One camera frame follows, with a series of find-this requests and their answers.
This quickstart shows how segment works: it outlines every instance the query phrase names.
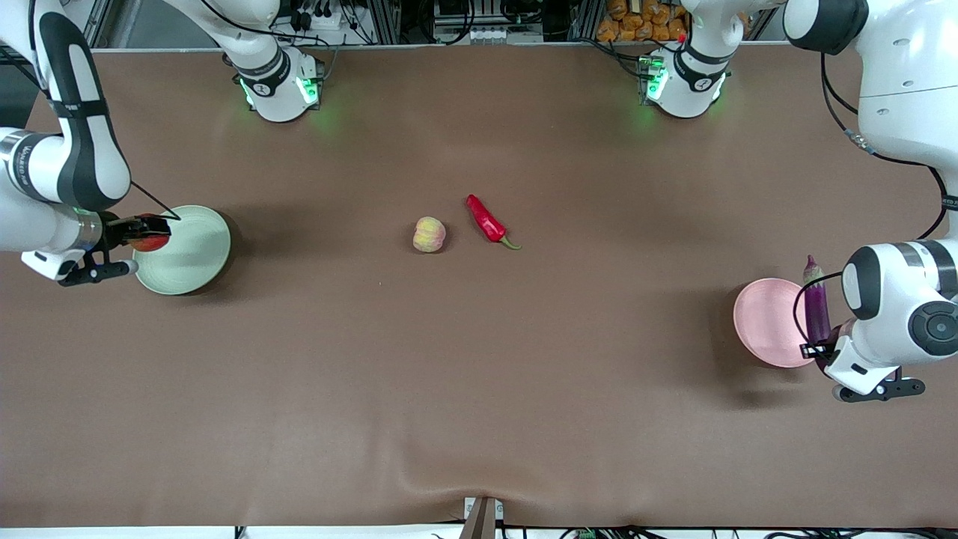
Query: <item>brown table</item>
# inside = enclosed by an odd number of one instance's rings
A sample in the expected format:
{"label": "brown table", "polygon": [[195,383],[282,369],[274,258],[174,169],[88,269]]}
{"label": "brown table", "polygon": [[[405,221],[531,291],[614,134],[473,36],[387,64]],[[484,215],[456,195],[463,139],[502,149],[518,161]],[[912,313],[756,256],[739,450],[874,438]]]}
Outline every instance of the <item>brown table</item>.
{"label": "brown table", "polygon": [[[937,211],[925,171],[848,144],[817,61],[744,47],[678,121],[588,48],[350,51],[321,111],[270,125],[219,54],[97,55],[135,178],[221,210],[238,257],[190,297],[2,257],[0,524],[430,522],[487,494],[524,525],[958,525],[958,364],[844,405],[730,333],[740,285]],[[854,95],[857,58],[833,76]],[[444,253],[409,245],[423,215]]]}

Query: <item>pile of potatoes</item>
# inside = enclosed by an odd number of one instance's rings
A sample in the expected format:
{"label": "pile of potatoes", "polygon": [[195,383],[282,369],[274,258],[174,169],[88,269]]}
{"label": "pile of potatoes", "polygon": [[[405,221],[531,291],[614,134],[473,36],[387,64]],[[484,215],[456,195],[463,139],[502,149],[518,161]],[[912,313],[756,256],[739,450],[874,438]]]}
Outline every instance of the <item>pile of potatoes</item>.
{"label": "pile of potatoes", "polygon": [[628,9],[627,0],[609,0],[608,16],[599,24],[596,39],[608,41],[677,40],[685,34],[687,12],[681,6],[643,0],[642,12]]}

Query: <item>plate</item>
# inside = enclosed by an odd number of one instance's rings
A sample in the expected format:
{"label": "plate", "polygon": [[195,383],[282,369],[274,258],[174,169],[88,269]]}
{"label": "plate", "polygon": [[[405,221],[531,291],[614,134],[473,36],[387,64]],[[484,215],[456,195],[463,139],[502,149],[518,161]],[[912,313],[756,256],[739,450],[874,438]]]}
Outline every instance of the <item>plate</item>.
{"label": "plate", "polygon": [[[759,279],[735,300],[735,331],[748,351],[765,363],[792,368],[811,363],[799,348],[805,341],[791,315],[802,287],[785,279]],[[798,302],[798,321],[805,331],[805,298]]]}
{"label": "plate", "polygon": [[216,211],[192,205],[173,211],[182,221],[167,220],[170,241],[151,252],[133,251],[133,260],[140,266],[136,278],[163,295],[202,288],[223,269],[230,255],[230,229]]}

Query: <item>red chili pepper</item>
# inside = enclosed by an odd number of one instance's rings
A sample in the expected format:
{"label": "red chili pepper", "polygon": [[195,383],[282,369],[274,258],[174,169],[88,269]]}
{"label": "red chili pepper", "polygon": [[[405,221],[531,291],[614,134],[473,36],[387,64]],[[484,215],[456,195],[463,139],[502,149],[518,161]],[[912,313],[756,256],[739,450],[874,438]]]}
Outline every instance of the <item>red chili pepper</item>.
{"label": "red chili pepper", "polygon": [[482,231],[486,233],[486,237],[489,238],[489,241],[498,242],[513,250],[522,248],[521,246],[514,246],[513,243],[509,241],[509,238],[506,237],[506,227],[500,224],[499,221],[489,213],[486,206],[484,206],[482,201],[475,195],[466,197],[466,206],[472,211],[472,217],[475,218],[479,228],[482,228]]}

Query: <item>green stem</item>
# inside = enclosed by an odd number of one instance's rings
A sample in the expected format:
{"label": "green stem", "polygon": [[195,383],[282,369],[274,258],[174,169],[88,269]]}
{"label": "green stem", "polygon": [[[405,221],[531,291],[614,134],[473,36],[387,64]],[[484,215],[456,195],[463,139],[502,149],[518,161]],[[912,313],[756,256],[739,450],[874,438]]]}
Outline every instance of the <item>green stem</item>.
{"label": "green stem", "polygon": [[522,248],[522,246],[514,246],[513,243],[509,241],[509,238],[505,236],[503,236],[502,239],[499,240],[499,243],[512,250],[520,250]]}

